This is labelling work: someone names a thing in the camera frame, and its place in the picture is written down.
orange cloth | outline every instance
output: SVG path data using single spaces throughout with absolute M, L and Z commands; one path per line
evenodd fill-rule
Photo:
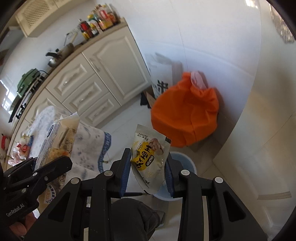
M 217 128 L 218 98 L 213 88 L 200 90 L 191 74 L 161 94 L 151 109 L 152 126 L 172 140 L 171 146 L 189 146 Z

white patterned tablecloth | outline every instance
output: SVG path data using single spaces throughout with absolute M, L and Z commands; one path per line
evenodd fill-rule
M 45 108 L 30 128 L 34 135 L 29 157 L 37 157 L 48 130 L 55 120 L 69 116 L 71 112 L 55 106 Z M 67 172 L 66 183 L 73 177 L 86 180 L 96 177 L 104 171 L 103 158 L 111 145 L 111 135 L 80 121 L 73 144 L 72 169 Z

blue lace trim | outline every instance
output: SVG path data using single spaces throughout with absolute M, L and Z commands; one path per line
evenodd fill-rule
M 100 173 L 104 172 L 103 159 L 104 159 L 106 152 L 109 150 L 110 146 L 111 146 L 111 135 L 109 133 L 105 132 L 104 145 L 103 145 L 102 152 L 101 152 L 101 155 L 98 160 L 98 169 L 99 169 Z

wooden countertop edge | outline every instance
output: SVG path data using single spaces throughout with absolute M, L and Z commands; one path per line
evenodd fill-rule
M 71 60 L 73 60 L 77 55 L 79 55 L 80 53 L 82 53 L 84 50 L 86 50 L 88 47 L 90 47 L 92 44 L 94 44 L 95 42 L 99 41 L 100 39 L 106 37 L 107 35 L 121 29 L 124 27 L 127 27 L 128 24 L 125 21 L 124 18 L 122 18 L 121 23 L 113 26 L 110 29 L 107 29 L 106 31 L 104 31 L 103 33 L 99 34 L 98 36 L 90 39 L 88 42 L 86 42 L 84 45 L 82 45 L 81 47 L 79 47 L 78 49 L 76 49 L 70 56 L 68 56 L 58 67 L 56 67 L 50 74 L 49 76 L 46 78 L 46 80 L 42 83 L 42 85 L 39 87 L 39 89 L 36 91 L 36 93 L 33 95 L 32 99 L 30 100 L 30 102 L 28 103 L 27 107 L 25 108 L 22 116 L 20 117 L 20 119 L 18 120 L 17 124 L 15 125 L 15 129 L 13 130 L 13 134 L 11 137 L 11 141 L 9 143 L 9 147 L 8 147 L 8 151 L 7 151 L 7 155 L 9 155 L 10 151 L 11 151 L 11 147 L 13 145 L 13 140 L 15 139 L 16 133 L 18 132 L 18 129 L 20 128 L 20 125 L 22 123 L 22 121 L 24 120 L 28 110 L 30 109 L 30 107 L 32 106 L 32 104 L 34 103 L 34 101 L 36 100 L 36 98 L 39 96 L 39 94 L 42 92 L 42 90 L 47 86 L 47 84 L 55 77 L 55 75 L 63 68 L 65 67 Z

dark gray pants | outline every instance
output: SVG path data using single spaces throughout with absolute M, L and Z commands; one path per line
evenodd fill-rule
M 115 241 L 148 241 L 160 224 L 159 215 L 144 203 L 123 198 L 111 206 Z

